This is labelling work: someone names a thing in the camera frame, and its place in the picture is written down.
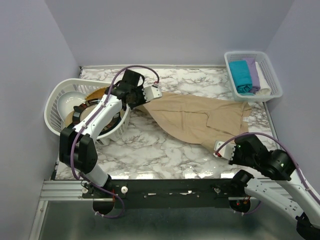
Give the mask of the beige t shirt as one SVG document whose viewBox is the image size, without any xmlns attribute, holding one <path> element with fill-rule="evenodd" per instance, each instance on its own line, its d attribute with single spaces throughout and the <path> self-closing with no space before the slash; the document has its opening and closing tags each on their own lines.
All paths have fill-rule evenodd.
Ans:
<svg viewBox="0 0 320 240">
<path fill-rule="evenodd" d="M 172 137 L 202 145 L 211 153 L 217 141 L 247 132 L 252 112 L 247 102 L 171 92 L 137 109 L 149 114 Z"/>
</svg>

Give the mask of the white rectangular plastic basket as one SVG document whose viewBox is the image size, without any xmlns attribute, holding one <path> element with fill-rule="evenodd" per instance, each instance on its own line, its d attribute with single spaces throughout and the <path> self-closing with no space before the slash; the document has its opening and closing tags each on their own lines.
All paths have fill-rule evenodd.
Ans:
<svg viewBox="0 0 320 240">
<path fill-rule="evenodd" d="M 232 73 L 229 67 L 229 63 L 234 61 L 240 61 L 242 58 L 254 58 L 254 60 L 258 63 L 261 69 L 261 73 L 264 79 L 266 80 L 266 83 L 270 87 L 270 95 L 265 95 L 265 94 L 240 95 L 237 92 L 234 79 L 232 77 Z M 228 51 L 224 54 L 224 60 L 225 60 L 227 72 L 229 74 L 230 89 L 235 101 L 267 102 L 275 98 L 280 98 L 283 95 L 283 90 L 281 88 L 278 77 L 266 53 L 262 51 L 254 51 L 254 50 Z"/>
</svg>

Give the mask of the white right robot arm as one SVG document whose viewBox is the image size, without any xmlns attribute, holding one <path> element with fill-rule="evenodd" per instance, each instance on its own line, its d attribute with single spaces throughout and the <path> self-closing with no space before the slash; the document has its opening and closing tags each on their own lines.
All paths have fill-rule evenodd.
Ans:
<svg viewBox="0 0 320 240">
<path fill-rule="evenodd" d="M 257 136 L 243 133 L 234 139 L 230 164 L 250 167 L 279 184 L 291 198 L 265 186 L 251 173 L 240 170 L 231 180 L 230 191 L 257 198 L 282 213 L 296 225 L 305 240 L 320 238 L 320 195 L 308 183 L 293 157 L 284 150 L 268 150 Z"/>
</svg>

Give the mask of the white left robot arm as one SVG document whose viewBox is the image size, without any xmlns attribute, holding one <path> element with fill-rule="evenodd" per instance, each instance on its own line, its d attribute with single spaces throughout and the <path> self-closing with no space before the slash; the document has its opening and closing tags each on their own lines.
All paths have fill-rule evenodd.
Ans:
<svg viewBox="0 0 320 240">
<path fill-rule="evenodd" d="M 59 137 L 59 161 L 71 168 L 75 179 L 83 178 L 94 186 L 101 198 L 111 191 L 111 176 L 98 164 L 95 142 L 114 116 L 122 109 L 133 109 L 162 97 L 159 82 L 145 87 L 140 84 L 145 77 L 132 70 L 132 66 L 119 71 L 122 80 L 111 81 L 94 110 L 73 128 L 64 128 Z"/>
</svg>

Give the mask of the woven tan placemat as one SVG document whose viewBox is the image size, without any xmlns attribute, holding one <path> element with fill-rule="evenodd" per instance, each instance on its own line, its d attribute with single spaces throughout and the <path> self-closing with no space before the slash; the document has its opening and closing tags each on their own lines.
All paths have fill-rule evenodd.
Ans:
<svg viewBox="0 0 320 240">
<path fill-rule="evenodd" d="M 90 93 L 85 97 L 86 101 L 93 100 L 93 99 L 101 99 L 105 94 L 105 91 L 108 91 L 109 87 L 101 87 Z"/>
</svg>

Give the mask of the striped rim ceramic plate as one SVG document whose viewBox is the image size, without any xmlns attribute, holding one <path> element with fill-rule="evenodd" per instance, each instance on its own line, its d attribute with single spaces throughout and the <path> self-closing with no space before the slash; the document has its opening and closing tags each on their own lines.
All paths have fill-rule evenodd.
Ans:
<svg viewBox="0 0 320 240">
<path fill-rule="evenodd" d="M 78 106 L 74 106 L 73 111 L 70 112 L 65 119 L 65 126 L 72 129 L 75 125 L 83 121 L 95 109 L 99 102 L 99 98 L 94 98 L 87 100 Z M 121 119 L 120 113 L 114 115 L 112 120 L 102 129 L 99 135 L 104 135 L 113 130 L 116 125 L 120 123 Z"/>
</svg>

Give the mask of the white bowl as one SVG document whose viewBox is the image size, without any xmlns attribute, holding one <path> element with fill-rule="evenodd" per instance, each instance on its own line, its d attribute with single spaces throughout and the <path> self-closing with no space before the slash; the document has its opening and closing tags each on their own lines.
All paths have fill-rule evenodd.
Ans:
<svg viewBox="0 0 320 240">
<path fill-rule="evenodd" d="M 60 118 L 65 121 L 67 116 L 74 110 L 74 106 L 79 106 L 85 102 L 86 95 L 79 91 L 70 91 L 62 94 L 57 100 L 57 111 Z"/>
</svg>

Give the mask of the white rolled t shirt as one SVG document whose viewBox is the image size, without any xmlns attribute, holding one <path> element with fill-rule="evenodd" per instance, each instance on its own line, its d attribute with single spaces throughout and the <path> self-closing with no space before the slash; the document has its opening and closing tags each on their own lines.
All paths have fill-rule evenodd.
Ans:
<svg viewBox="0 0 320 240">
<path fill-rule="evenodd" d="M 270 96 L 271 95 L 271 88 L 269 84 L 267 83 L 263 72 L 259 66 L 258 62 L 255 62 L 256 71 L 258 74 L 259 84 L 260 84 L 260 90 L 258 90 L 255 94 L 259 96 Z"/>
</svg>

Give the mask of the purple rolled t shirt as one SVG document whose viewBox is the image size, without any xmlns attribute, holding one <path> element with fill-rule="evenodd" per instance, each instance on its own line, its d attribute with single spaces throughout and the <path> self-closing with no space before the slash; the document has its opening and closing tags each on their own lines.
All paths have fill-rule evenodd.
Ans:
<svg viewBox="0 0 320 240">
<path fill-rule="evenodd" d="M 261 89 L 260 85 L 260 80 L 259 80 L 259 75 L 256 67 L 256 62 L 254 58 L 245 58 L 244 59 L 247 63 L 249 72 L 250 72 L 250 77 L 251 77 L 251 82 L 252 82 L 252 88 L 250 90 L 251 93 L 255 94 Z"/>
</svg>

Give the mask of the white round dish basket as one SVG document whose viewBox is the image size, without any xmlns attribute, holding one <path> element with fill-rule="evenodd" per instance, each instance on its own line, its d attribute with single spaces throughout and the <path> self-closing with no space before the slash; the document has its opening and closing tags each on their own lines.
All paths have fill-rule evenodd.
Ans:
<svg viewBox="0 0 320 240">
<path fill-rule="evenodd" d="M 64 119 L 60 117 L 58 113 L 58 99 L 65 93 L 68 92 L 80 92 L 85 95 L 93 93 L 95 90 L 107 87 L 109 83 L 98 80 L 80 79 L 80 78 L 69 78 L 60 82 L 51 92 L 47 99 L 44 109 L 44 121 L 51 132 L 60 135 L 62 129 L 66 126 Z M 131 109 L 126 108 L 125 111 L 120 112 L 121 121 L 111 131 L 98 136 L 95 146 L 104 147 L 107 146 L 110 141 L 117 141 L 122 137 L 126 131 L 130 121 Z"/>
</svg>

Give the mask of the teal rolled t shirt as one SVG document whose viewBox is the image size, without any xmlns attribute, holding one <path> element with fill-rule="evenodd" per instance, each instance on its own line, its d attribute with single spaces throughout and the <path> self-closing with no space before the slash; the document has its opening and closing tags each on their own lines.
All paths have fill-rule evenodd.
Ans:
<svg viewBox="0 0 320 240">
<path fill-rule="evenodd" d="M 247 62 L 245 60 L 232 61 L 229 63 L 229 69 L 237 93 L 252 95 L 253 83 Z"/>
</svg>

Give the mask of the aluminium frame rail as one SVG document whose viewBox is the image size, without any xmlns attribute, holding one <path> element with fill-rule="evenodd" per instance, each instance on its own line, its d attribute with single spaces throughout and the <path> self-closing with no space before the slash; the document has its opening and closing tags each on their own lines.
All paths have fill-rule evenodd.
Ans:
<svg viewBox="0 0 320 240">
<path fill-rule="evenodd" d="M 274 190 L 282 196 L 292 199 L 292 196 L 275 181 L 267 178 L 259 178 L 266 187 Z M 89 201 L 82 197 L 83 187 L 79 180 L 45 180 L 40 192 L 40 201 Z"/>
</svg>

